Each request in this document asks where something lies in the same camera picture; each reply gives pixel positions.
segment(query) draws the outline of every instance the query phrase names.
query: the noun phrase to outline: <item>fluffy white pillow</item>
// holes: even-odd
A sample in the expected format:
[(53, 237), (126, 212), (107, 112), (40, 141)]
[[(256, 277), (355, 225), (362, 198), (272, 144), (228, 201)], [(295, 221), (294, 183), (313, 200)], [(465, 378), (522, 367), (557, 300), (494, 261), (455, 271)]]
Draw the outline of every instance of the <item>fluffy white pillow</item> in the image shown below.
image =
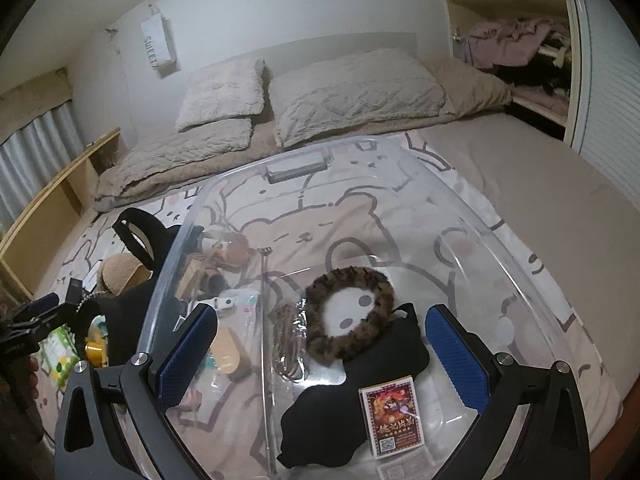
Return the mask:
[(175, 123), (176, 131), (259, 114), (264, 108), (263, 70), (263, 59), (249, 58), (216, 63), (194, 72)]

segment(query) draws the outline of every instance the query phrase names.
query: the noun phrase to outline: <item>pillow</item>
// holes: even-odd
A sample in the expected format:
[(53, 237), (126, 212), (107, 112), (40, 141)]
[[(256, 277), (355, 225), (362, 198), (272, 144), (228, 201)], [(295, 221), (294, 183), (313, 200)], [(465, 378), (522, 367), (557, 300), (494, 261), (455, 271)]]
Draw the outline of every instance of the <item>pillow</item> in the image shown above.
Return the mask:
[(372, 121), (437, 116), (445, 92), (420, 62), (398, 49), (350, 54), (271, 81), (276, 142), (288, 148)]
[(194, 72), (175, 129), (257, 115), (264, 108), (263, 59), (236, 59)]
[(504, 81), (464, 61), (444, 57), (422, 64), (451, 97), (458, 118), (511, 102), (511, 92)]

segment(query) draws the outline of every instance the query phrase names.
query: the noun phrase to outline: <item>fur headband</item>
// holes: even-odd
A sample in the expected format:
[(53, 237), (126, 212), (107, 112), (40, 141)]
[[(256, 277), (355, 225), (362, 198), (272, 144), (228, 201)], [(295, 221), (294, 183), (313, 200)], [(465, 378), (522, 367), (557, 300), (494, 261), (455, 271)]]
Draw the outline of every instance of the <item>fur headband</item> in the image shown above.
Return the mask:
[[(374, 306), (367, 317), (348, 334), (328, 336), (322, 323), (324, 302), (332, 294), (351, 286), (373, 292)], [(306, 288), (306, 350), (316, 361), (325, 365), (331, 364), (334, 359), (353, 359), (371, 346), (388, 326), (394, 301), (394, 290), (386, 276), (367, 267), (335, 269), (316, 278)]]

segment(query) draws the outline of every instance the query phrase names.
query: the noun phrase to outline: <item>black fabric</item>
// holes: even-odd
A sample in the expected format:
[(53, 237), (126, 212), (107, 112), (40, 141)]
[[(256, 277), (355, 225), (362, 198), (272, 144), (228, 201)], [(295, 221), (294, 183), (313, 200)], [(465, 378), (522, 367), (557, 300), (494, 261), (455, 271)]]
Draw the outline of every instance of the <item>black fabric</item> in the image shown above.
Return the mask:
[(282, 415), (278, 460), (284, 467), (345, 465), (367, 440), (358, 390), (409, 375), (415, 379), (427, 367), (429, 352), (414, 306), (405, 303), (397, 310), (406, 317), (394, 319), (373, 346), (344, 362), (342, 384), (307, 388)]
[[(153, 256), (133, 235), (130, 225), (140, 229), (148, 238)], [(131, 254), (151, 271), (162, 269), (179, 228), (179, 226), (166, 228), (151, 213), (135, 207), (125, 209), (113, 224), (114, 231), (116, 231)]]
[(496, 65), (495, 75), (505, 83), (526, 86), (542, 86), (544, 91), (553, 95), (555, 88), (571, 88), (571, 63), (562, 68), (553, 64), (549, 56), (535, 56), (526, 66)]
[[(135, 225), (144, 233), (151, 245), (154, 253), (153, 257), (134, 237), (129, 227), (130, 224)], [(113, 228), (125, 243), (127, 249), (147, 269), (151, 270), (153, 275), (146, 282), (130, 288), (127, 292), (115, 298), (93, 298), (85, 301), (76, 313), (74, 320), (68, 324), (74, 334), (76, 352), (81, 359), (86, 359), (84, 345), (89, 325), (96, 316), (104, 315), (109, 334), (108, 357), (110, 366), (124, 364), (136, 352), (146, 311), (158, 282), (159, 272), (169, 254), (169, 250), (171, 250), (180, 226), (175, 225), (166, 228), (161, 221), (150, 213), (142, 209), (128, 208), (121, 213)], [(194, 250), (198, 236), (202, 231), (202, 227), (192, 229), (184, 246), (185, 253), (190, 253)], [(162, 314), (165, 318), (173, 319), (175, 322), (178, 314), (184, 309), (181, 308), (180, 303), (175, 298), (170, 297), (167, 301), (173, 304), (164, 304), (162, 306)]]

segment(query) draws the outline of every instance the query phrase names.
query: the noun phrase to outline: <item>white closet door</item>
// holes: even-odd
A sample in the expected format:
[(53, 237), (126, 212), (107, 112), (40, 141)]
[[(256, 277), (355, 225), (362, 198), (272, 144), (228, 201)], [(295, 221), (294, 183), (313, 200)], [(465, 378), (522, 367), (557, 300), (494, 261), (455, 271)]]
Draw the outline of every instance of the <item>white closet door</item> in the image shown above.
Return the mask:
[(576, 1), (590, 84), (581, 90), (578, 114), (586, 116), (574, 149), (640, 209), (640, 46), (609, 0)]

